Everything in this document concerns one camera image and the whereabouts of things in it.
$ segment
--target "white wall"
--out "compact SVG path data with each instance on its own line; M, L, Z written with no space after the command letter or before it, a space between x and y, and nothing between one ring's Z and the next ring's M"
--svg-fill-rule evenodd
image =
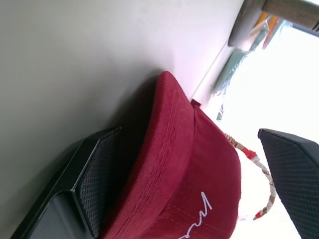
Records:
M154 70L191 97L243 0L2 0L0 238L68 145L103 129Z

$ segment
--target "gray wall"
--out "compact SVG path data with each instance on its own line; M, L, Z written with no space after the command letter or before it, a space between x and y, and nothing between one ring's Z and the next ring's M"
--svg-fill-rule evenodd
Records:
M242 0L0 1L0 239L71 143L104 129L152 72L191 97Z

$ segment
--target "embroidered script logo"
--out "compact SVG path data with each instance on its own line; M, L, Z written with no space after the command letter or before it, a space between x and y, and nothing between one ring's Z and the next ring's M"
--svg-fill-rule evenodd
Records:
M207 207L209 207L210 210L213 210L213 208L211 207L211 205L210 205L210 203L209 203L209 201L208 201L208 199L207 199L205 193L201 192L200 194L201 194L201 197L202 197L202 199L203 199L205 213L204 213L202 210L199 211L199 223L198 223L198 224L196 224L196 223L192 224L192 225L190 226L190 228L188 229L187 234L184 235L184 236L182 236L182 237L179 238L179 239L190 238L190 235L189 235L189 234L190 234L191 230L192 230L194 227L200 227L201 224L202 224L202 222L203 222L203 217L206 217L206 216L207 216L207 213L208 213Z

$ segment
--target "red cap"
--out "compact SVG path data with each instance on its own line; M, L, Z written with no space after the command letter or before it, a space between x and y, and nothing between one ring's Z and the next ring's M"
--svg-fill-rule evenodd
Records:
M160 75L144 144L102 239L228 239L238 217L240 162L223 132Z

